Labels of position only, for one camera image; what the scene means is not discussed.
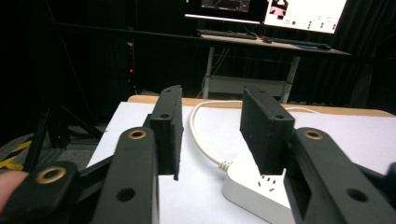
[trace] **dark background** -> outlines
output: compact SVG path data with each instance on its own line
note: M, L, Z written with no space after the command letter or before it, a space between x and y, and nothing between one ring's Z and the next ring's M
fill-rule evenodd
M195 35L197 27L244 31L242 25L188 21L183 0L88 0L47 1L56 21L118 29ZM201 90L208 48L161 39L132 40L105 35L55 34L57 82L35 69L40 58L31 51L35 41L21 4L0 3L0 146L35 129L48 89L59 93L60 103L95 123L111 118L121 101L142 90L160 92L180 84L185 97ZM333 48L362 57L394 56L396 2L349 0L336 35L312 34L274 27L249 26L259 35L328 43ZM280 79L287 75L286 63L263 63L245 58L289 60L289 55L232 49L219 73L227 76ZM290 101L309 105L370 107L396 113L394 60L376 63L323 61L302 58L294 79Z

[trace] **power outlet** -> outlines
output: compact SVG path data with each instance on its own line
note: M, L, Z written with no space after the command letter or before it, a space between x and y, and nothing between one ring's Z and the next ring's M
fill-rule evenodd
M222 193L229 201L271 223L294 223L283 175L260 176L250 152L230 165Z

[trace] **black keyboard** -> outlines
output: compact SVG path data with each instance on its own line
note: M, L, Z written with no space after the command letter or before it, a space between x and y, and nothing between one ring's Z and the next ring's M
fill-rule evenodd
M244 34L237 34L232 32L222 32L222 31L213 31L213 30L197 30L199 35L219 35L219 36L226 36L226 37L233 37L233 38L242 38L242 39L257 39L257 36L254 35L244 35Z
M309 42L309 41L303 41L303 40L292 40L292 39L284 39L284 38L273 38L273 37L265 37L264 39L269 39L272 42L276 43L282 43L282 44L292 44L292 45L302 45L302 46L308 46L308 47L316 47L318 49L326 49L330 48L326 44L319 44L319 43L314 43L314 42Z

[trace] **table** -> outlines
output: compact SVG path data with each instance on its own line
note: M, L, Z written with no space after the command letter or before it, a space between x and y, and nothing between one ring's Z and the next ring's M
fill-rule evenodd
M203 89L203 98L207 99L210 91L223 92L223 93L239 93L242 94L245 85L254 86L266 90L273 96L280 96L280 103L285 104L288 102L291 87L293 84L294 76L296 74L301 55L304 56L319 56L319 57L333 57L349 56L348 53L336 49L323 50L313 47L297 47L290 44L281 43L264 43L259 38L256 40L233 38L216 35L201 35L203 39L219 40L229 43L238 43L246 45L255 45L263 50L275 50L280 52L288 52L293 54L290 62L290 69L286 80L263 80L242 77L222 77L212 76L212 64L215 52L215 47L210 47L207 59L207 67L205 73L205 84Z
M127 103L122 102L106 127L104 136L89 165L112 155L120 134L129 128L141 126L146 115L151 113L157 99L157 96L135 95L130 97ZM204 157L191 139L191 132L186 119L192 107L202 101L207 101L207 99L184 98L182 100L185 131L181 149L179 181L174 181L172 176L159 176L161 223L266 223L247 210L230 203L222 195L221 188L226 174ZM213 153L225 160L233 159L241 152L246 151L241 137L236 137L240 135L238 128L240 106L240 104L230 104L222 106L226 108L203 107L196 116L195 129L202 135L201 139L206 142L207 146L210 146ZM359 155L356 158L359 164L370 163L368 164L370 167L373 162L378 163L378 166L374 164L375 170L384 173L384 167L389 163L389 160L396 161L395 150L390 150L396 145L396 139L392 136L393 133L396 133L396 117L391 114L366 109L304 105L299 105L299 107L328 113L327 115L317 115L293 112L292 115L296 118L296 125L300 127L306 125L306 123L300 121L305 120L309 124L314 124L312 120L319 119L320 123L325 123L329 119L322 120L322 116L340 117L341 122L337 122L337 120L328 122L331 126L335 126L336 132L323 131L329 133L334 139L340 140L342 149L350 148L348 142L352 142L354 146L357 145L355 139L361 139L361 144L357 146L360 150ZM366 130L367 132L361 133L361 135L364 134L364 137L353 136L353 133L364 131L366 129L364 127L371 127L372 123L370 122L364 122L360 125L360 121L370 118L373 118L372 121L377 123L377 129L375 131ZM340 129L337 128L337 125L347 128ZM352 132L352 134L346 139L342 139L346 132ZM377 142L373 140L376 136L380 138ZM374 151L364 155L361 150L366 149L365 146L375 146ZM383 156L382 148L384 147L387 156ZM352 158L354 158L356 154L353 151L351 153Z

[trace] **computer monitor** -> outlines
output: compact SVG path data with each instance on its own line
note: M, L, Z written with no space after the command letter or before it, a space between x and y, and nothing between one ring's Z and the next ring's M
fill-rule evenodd
M264 25L334 34L347 0L267 0Z
M186 0L185 18L261 24L265 0Z

